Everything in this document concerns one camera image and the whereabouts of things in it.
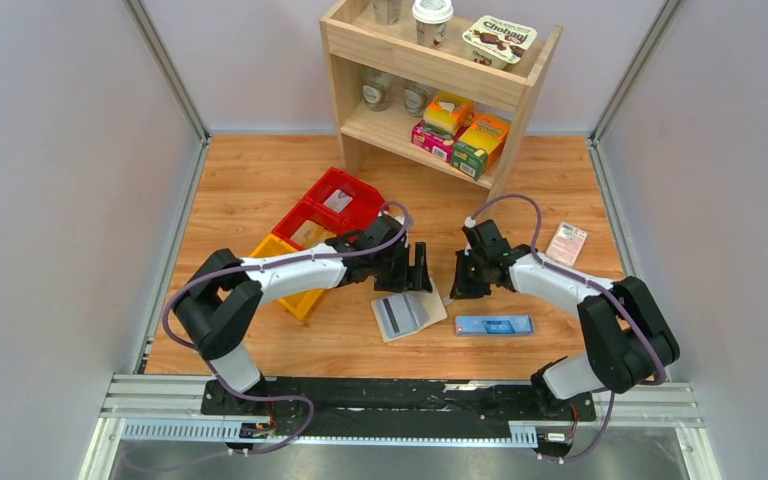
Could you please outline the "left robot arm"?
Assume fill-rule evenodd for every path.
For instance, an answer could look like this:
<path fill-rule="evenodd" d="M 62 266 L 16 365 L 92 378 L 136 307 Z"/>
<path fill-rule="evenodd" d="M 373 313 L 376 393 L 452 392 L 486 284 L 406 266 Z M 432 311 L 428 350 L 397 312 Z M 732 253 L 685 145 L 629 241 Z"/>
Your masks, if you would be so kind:
<path fill-rule="evenodd" d="M 331 237 L 305 250 L 272 257 L 212 253 L 164 307 L 175 316 L 183 345 L 194 350 L 230 390 L 248 392 L 261 370 L 244 337 L 257 311 L 277 299 L 373 279 L 377 291 L 430 293 L 427 246 L 408 240 L 409 220 L 379 215 L 366 229 Z"/>

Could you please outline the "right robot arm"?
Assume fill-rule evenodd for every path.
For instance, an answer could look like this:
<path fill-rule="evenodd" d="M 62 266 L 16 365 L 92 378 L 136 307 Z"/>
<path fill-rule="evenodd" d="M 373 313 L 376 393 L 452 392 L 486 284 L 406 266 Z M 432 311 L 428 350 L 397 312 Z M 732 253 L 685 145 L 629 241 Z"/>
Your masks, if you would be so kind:
<path fill-rule="evenodd" d="M 529 245 L 511 245 L 491 220 L 467 219 L 466 248 L 456 253 L 454 300 L 479 299 L 492 288 L 539 298 L 580 323 L 585 349 L 531 377 L 546 405 L 594 391 L 622 394 L 666 379 L 679 344 L 646 283 L 613 281 L 572 270 Z"/>

